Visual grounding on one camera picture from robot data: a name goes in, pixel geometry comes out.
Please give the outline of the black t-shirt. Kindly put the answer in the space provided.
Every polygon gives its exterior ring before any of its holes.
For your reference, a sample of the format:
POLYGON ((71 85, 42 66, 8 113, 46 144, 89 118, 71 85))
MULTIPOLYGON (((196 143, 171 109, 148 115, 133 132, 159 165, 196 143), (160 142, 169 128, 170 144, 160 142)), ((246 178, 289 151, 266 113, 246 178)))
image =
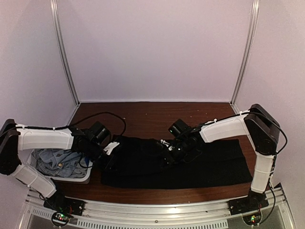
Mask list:
POLYGON ((112 151, 114 163, 101 183, 118 188, 185 189, 231 186, 253 180, 239 140, 218 140, 195 149, 169 165, 165 145, 156 139, 121 136, 112 151))

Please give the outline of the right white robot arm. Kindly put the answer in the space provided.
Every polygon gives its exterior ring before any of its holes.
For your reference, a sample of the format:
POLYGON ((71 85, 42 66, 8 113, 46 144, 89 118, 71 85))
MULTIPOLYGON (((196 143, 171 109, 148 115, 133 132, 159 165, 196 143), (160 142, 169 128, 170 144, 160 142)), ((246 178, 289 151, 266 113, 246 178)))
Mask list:
POLYGON ((169 128, 169 132, 174 140, 165 143, 163 156, 169 165, 181 162, 195 147, 208 147, 225 140, 241 140, 243 155, 251 152, 255 157, 253 179, 244 206, 253 211, 262 204, 265 191, 270 187, 277 156, 284 149, 278 145, 280 136, 286 135, 280 124, 260 104, 194 127, 178 120, 169 128))

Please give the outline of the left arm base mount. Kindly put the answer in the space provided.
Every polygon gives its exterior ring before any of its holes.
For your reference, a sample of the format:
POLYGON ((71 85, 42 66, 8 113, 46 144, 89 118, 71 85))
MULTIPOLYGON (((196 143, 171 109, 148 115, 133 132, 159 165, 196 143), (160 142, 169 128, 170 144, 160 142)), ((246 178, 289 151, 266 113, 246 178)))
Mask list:
POLYGON ((60 213, 82 216, 85 202, 78 199, 64 197, 62 199, 47 198, 43 206, 60 213))

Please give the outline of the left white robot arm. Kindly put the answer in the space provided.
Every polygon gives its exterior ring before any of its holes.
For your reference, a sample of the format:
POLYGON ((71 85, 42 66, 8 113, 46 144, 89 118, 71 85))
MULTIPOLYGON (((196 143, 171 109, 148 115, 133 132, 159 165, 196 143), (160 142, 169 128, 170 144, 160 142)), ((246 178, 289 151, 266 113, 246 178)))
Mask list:
POLYGON ((0 173, 15 177, 43 197, 50 198, 50 204, 58 212, 64 212, 69 206, 68 200, 59 194, 54 182, 30 164, 23 163, 18 153, 33 149, 60 149, 83 153, 92 162, 109 159, 119 143, 112 141, 106 147, 101 146, 108 136, 107 131, 102 124, 82 131, 74 126, 26 126, 8 119, 0 129, 0 173))

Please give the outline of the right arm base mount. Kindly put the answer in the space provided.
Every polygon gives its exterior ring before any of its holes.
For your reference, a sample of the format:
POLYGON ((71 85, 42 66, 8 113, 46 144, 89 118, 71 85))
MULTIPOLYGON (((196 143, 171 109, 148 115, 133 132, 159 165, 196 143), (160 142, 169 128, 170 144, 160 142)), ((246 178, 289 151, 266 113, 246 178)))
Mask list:
POLYGON ((229 200, 228 205, 231 215, 237 215, 250 211, 258 211, 259 208, 269 206, 269 202, 264 197, 262 199, 258 199, 247 196, 244 198, 229 200))

